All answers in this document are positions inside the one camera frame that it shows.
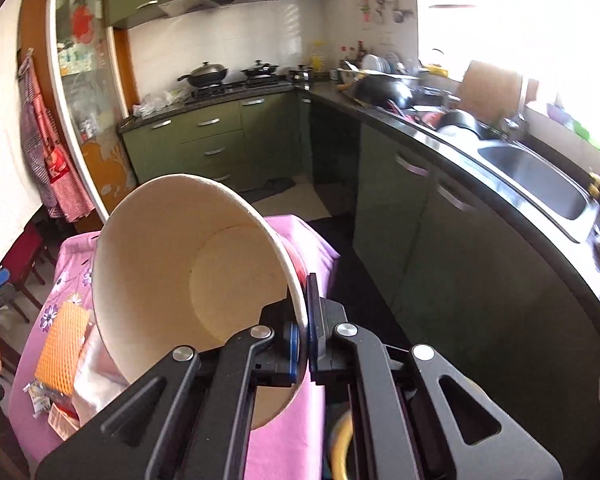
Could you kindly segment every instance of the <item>cutting board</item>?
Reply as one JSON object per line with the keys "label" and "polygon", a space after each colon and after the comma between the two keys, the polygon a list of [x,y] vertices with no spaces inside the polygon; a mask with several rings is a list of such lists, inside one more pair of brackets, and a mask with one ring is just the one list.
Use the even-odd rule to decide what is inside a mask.
{"label": "cutting board", "polygon": [[457,89],[458,108],[484,124],[496,125],[516,113],[522,75],[481,61],[471,61]]}

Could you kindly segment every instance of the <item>red stool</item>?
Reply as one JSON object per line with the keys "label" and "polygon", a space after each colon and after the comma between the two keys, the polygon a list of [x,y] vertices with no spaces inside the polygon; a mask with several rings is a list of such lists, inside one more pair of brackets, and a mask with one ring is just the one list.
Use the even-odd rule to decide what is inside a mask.
{"label": "red stool", "polygon": [[1,266],[9,270],[11,275],[9,282],[13,284],[16,290],[20,290],[39,310],[42,309],[42,304],[31,294],[25,282],[29,277],[29,273],[33,272],[40,285],[45,284],[45,280],[42,279],[35,267],[36,259],[42,259],[43,254],[55,266],[56,260],[51,256],[49,249],[42,240],[42,236],[38,233],[35,225],[29,222],[1,263]]}

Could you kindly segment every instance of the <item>paper bucket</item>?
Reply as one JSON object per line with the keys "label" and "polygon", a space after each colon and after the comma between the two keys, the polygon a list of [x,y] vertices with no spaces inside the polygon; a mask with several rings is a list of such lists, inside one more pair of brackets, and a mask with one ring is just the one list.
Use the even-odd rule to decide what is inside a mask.
{"label": "paper bucket", "polygon": [[[280,238],[232,190],[187,174],[130,193],[104,225],[93,265],[93,308],[104,345],[133,382],[176,346],[222,346],[257,324],[290,290],[306,362],[307,313]],[[273,419],[297,387],[259,387],[252,428]]]}

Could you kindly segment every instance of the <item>bright window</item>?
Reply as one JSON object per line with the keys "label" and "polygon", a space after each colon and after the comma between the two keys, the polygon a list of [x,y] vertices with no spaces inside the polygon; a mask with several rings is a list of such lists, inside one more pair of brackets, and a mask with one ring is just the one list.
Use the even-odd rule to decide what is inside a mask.
{"label": "bright window", "polygon": [[[564,108],[600,147],[600,0],[417,0],[422,62],[443,53],[451,78],[471,59],[540,81],[540,96],[559,91]],[[439,8],[440,6],[474,6]]]}

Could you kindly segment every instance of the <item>kitchen sink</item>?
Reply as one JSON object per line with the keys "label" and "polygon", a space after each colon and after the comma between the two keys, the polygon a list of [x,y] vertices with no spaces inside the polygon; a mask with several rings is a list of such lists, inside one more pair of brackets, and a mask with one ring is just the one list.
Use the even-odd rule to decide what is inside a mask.
{"label": "kitchen sink", "polygon": [[574,180],[522,144],[481,141],[476,148],[476,162],[515,187],[571,240],[586,240],[600,206]]}
{"label": "kitchen sink", "polygon": [[588,200],[573,181],[534,153],[498,144],[478,148],[478,154],[561,217],[575,220],[586,208]]}

